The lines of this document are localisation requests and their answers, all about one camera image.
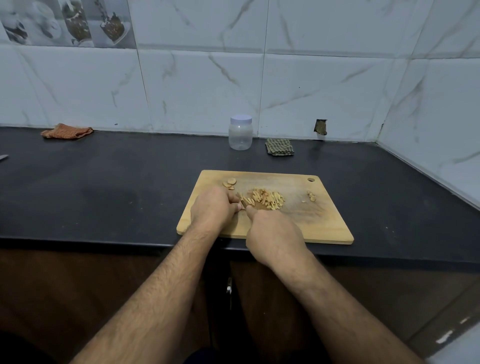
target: left hand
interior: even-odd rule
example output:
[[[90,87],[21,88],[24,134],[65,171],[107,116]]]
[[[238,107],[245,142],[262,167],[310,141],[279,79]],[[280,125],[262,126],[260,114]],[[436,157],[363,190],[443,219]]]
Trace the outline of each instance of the left hand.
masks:
[[[195,200],[190,210],[192,225],[220,233],[241,209],[240,199],[233,191],[213,186]]]

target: white jar lid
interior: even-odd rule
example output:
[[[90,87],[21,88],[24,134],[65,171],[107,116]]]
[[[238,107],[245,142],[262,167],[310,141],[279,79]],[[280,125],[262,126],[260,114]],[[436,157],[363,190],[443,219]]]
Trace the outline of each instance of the white jar lid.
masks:
[[[249,125],[252,123],[252,117],[250,115],[233,115],[230,118],[230,124],[234,125]]]

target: hand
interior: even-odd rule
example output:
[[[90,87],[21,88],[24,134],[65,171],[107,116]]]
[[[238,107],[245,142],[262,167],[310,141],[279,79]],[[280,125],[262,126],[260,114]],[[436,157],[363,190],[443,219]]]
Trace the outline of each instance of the hand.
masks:
[[[256,260],[273,271],[276,266],[309,253],[299,227],[287,215],[251,206],[247,206],[247,215],[252,221],[247,248]]]
[[[225,187],[210,187],[198,195],[190,210],[192,225],[219,234],[241,209],[240,199],[233,191]]]

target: black countertop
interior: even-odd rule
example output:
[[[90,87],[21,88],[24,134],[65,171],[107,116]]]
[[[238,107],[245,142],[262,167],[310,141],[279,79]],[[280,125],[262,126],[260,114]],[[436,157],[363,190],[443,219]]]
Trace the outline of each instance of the black countertop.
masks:
[[[0,246],[116,253],[159,250],[201,170],[318,175],[355,241],[308,244],[332,264],[480,272],[480,212],[375,144],[292,141],[272,157],[214,136],[95,132],[45,140],[0,128]],[[219,249],[246,251],[219,239]]]

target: clear plastic container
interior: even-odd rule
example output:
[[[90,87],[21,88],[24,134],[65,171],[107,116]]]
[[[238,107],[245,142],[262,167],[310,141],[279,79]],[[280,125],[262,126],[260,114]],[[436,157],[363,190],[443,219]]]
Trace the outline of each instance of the clear plastic container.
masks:
[[[235,150],[245,150],[252,145],[253,128],[250,115],[234,115],[230,118],[228,143]]]

